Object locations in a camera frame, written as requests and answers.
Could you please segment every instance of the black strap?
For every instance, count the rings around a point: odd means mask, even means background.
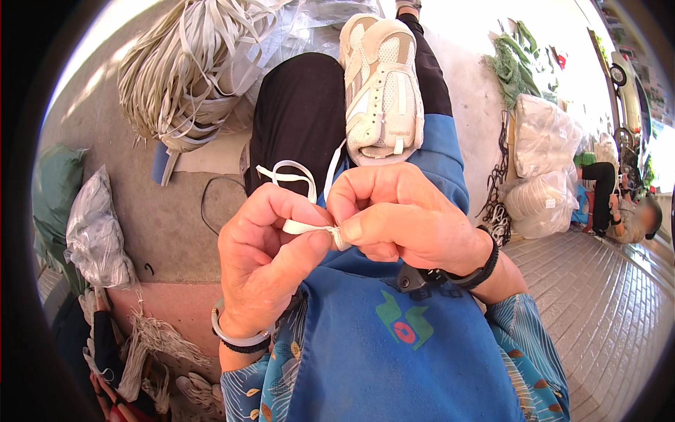
[[[261,350],[267,350],[270,343],[272,342],[272,336],[269,336],[268,338],[264,339],[262,342],[258,344],[254,344],[253,346],[247,347],[235,346],[234,344],[230,344],[223,339],[220,339],[220,341],[222,341],[223,344],[225,344],[228,349],[233,350],[237,353],[251,354],[259,352]]]
[[[484,232],[490,234],[490,231],[487,229],[487,227],[483,226],[482,224],[478,226],[479,229],[483,230]],[[453,282],[455,283],[458,287],[461,287],[463,289],[467,290],[472,290],[478,287],[482,282],[487,280],[491,275],[492,271],[495,270],[495,267],[497,266],[497,260],[500,257],[500,249],[497,247],[497,242],[495,242],[495,239],[490,236],[490,239],[492,239],[492,252],[490,253],[490,257],[487,259],[487,262],[483,266],[483,268],[478,268],[476,271],[473,272],[473,274],[468,275],[467,277],[464,277],[466,280],[465,282]],[[455,274],[448,274],[451,279],[453,280],[461,280],[462,278],[458,275]]]

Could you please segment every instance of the hand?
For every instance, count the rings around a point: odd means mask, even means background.
[[[610,195],[610,208],[613,211],[616,211],[616,209],[619,207],[619,197],[616,196],[616,194],[611,194]]]
[[[492,252],[476,229],[415,165],[357,167],[335,181],[328,211],[345,240],[373,261],[402,258],[415,268],[468,275]]]
[[[333,225],[330,214],[306,197],[266,183],[220,231],[225,302],[220,326],[227,335],[249,338],[272,326],[326,256],[332,242],[328,232],[287,234],[281,230],[287,219]]]
[[[94,393],[100,394],[101,385],[99,384],[99,379],[96,378],[96,375],[94,375],[93,371],[89,373],[89,381],[91,381],[91,385],[94,386]]]
[[[97,379],[98,379],[99,385],[101,386],[101,388],[103,389],[103,391],[105,391],[106,394],[108,394],[108,397],[110,397],[110,400],[112,400],[113,403],[114,403],[115,400],[117,400],[117,394],[113,391],[112,388],[110,388],[110,386],[109,386],[108,383],[105,381],[105,379],[103,379],[102,376],[99,375],[99,376],[97,377]]]

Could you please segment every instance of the fingernail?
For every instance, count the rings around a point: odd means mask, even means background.
[[[353,242],[361,237],[361,218],[359,216],[354,216],[350,219],[345,220],[342,223],[340,229],[340,234],[342,238],[347,242]]]
[[[312,249],[325,251],[331,247],[331,235],[325,230],[317,230],[309,236],[307,242],[309,242]]]

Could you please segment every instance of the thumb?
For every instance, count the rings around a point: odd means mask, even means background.
[[[422,246],[427,234],[440,227],[435,214],[416,205],[377,203],[343,221],[342,238],[356,246],[396,243],[403,247]]]
[[[279,293],[295,293],[298,285],[326,257],[332,236],[325,230],[304,233],[279,249],[269,265],[261,268],[264,278]]]

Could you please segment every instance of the printed logo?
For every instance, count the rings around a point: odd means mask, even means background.
[[[408,323],[404,323],[403,321],[398,321],[402,313],[401,308],[396,303],[396,299],[384,290],[380,291],[382,292],[382,296],[384,296],[385,302],[375,307],[375,313],[382,320],[397,343],[401,340],[403,343],[412,344],[417,339],[417,343],[412,346],[413,350],[417,350],[433,334],[433,327],[422,316],[428,307],[411,307],[404,315]]]

